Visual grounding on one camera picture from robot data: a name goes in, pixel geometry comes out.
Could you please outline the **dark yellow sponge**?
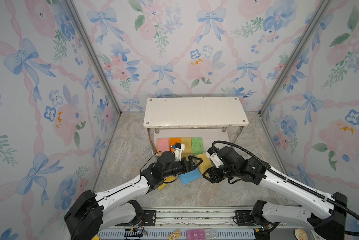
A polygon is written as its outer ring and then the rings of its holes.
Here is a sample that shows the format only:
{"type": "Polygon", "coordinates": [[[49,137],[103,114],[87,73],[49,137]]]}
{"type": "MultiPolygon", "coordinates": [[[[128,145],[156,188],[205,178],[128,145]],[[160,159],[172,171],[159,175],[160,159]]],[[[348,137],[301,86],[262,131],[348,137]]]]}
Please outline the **dark yellow sponge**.
{"type": "Polygon", "coordinates": [[[202,159],[202,163],[197,167],[201,175],[203,175],[207,169],[213,167],[212,161],[206,156],[206,154],[196,155],[195,157],[202,159]]]}

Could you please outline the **green sponge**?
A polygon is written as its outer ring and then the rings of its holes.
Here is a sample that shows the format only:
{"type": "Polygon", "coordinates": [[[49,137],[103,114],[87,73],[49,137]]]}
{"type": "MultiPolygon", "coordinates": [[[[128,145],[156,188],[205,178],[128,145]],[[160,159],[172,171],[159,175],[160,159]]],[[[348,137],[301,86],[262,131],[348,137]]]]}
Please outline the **green sponge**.
{"type": "Polygon", "coordinates": [[[201,137],[191,138],[191,153],[193,155],[199,155],[203,153],[203,140],[201,137]]]}

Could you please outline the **blue sponge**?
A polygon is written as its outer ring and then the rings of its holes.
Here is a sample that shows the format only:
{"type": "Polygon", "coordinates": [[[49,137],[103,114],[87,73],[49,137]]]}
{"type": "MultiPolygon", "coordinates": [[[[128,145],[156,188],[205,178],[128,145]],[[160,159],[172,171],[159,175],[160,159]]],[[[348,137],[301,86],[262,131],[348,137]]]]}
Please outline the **blue sponge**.
{"type": "Polygon", "coordinates": [[[181,180],[182,184],[186,185],[186,184],[188,184],[190,182],[193,182],[193,181],[201,178],[202,176],[201,176],[200,171],[198,169],[195,169],[195,170],[193,170],[191,172],[188,172],[186,174],[182,174],[179,177],[180,177],[180,180],[181,180]]]}

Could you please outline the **yellow sponge bottom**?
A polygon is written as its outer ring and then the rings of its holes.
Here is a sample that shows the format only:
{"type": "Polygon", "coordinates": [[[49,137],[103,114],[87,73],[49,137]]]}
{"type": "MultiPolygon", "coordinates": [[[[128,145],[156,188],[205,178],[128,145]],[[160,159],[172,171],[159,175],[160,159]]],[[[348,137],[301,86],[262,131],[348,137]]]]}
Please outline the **yellow sponge bottom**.
{"type": "Polygon", "coordinates": [[[184,150],[182,151],[183,154],[192,154],[192,145],[191,145],[191,138],[190,137],[182,137],[180,138],[180,143],[184,145],[184,150]]]}

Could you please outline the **pink sponge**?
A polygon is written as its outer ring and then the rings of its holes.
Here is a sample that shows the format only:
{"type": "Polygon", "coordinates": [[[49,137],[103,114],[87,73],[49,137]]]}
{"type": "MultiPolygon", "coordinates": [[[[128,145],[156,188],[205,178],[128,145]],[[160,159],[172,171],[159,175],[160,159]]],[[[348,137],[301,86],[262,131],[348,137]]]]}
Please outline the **pink sponge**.
{"type": "Polygon", "coordinates": [[[170,150],[170,140],[168,138],[160,138],[157,142],[157,151],[169,151],[170,150]]]}

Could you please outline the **white two-tier shelf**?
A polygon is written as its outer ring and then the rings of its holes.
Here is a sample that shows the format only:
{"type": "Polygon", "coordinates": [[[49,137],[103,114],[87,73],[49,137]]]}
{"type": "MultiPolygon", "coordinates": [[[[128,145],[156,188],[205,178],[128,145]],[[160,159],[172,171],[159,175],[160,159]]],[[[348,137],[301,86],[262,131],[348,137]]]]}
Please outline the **white two-tier shelf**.
{"type": "Polygon", "coordinates": [[[249,120],[238,97],[149,98],[144,116],[153,151],[159,138],[203,137],[207,149],[214,140],[228,140],[227,128],[237,127],[236,141],[249,120]]]}

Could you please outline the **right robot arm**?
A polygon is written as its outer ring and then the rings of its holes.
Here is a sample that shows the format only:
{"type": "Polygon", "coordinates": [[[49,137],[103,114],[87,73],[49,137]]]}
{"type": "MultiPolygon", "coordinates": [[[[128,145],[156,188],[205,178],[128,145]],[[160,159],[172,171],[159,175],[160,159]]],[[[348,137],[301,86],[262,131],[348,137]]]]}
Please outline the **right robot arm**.
{"type": "Polygon", "coordinates": [[[233,179],[236,178],[271,189],[298,203],[296,207],[257,201],[248,217],[238,218],[240,224],[289,224],[314,230],[326,240],[345,238],[346,211],[338,206],[346,204],[344,195],[330,195],[295,182],[257,157],[244,159],[232,147],[217,151],[209,148],[206,156],[212,162],[212,167],[203,173],[203,177],[212,184],[225,179],[234,184],[233,179]]]}

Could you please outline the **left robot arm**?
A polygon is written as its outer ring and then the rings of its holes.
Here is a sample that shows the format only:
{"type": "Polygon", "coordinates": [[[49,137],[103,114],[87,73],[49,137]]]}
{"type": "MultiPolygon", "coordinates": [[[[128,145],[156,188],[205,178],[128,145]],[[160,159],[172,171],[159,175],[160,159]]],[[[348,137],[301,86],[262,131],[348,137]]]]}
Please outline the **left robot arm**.
{"type": "Polygon", "coordinates": [[[163,151],[156,162],[147,162],[143,171],[125,184],[104,192],[83,192],[64,217],[71,239],[90,240],[103,229],[138,224],[144,211],[136,197],[168,184],[168,177],[196,170],[202,162],[194,156],[177,161],[173,152],[163,151]]]}

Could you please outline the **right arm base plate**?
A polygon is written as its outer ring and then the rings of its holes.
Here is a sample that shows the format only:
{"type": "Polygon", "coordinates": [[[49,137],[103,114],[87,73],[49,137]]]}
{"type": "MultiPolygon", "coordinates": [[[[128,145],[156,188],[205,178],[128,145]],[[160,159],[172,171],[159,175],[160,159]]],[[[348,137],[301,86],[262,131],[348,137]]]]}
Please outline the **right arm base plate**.
{"type": "Polygon", "coordinates": [[[250,210],[237,210],[234,212],[233,221],[239,227],[268,227],[278,226],[279,223],[273,223],[266,220],[262,215],[251,215],[250,210]]]}

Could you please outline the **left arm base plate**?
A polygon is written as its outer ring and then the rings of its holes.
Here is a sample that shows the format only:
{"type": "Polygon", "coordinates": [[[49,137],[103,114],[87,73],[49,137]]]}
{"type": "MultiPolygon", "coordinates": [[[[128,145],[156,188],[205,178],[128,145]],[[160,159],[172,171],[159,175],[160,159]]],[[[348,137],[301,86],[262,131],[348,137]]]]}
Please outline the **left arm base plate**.
{"type": "Polygon", "coordinates": [[[128,223],[130,226],[154,227],[156,225],[157,211],[143,210],[128,223]]]}

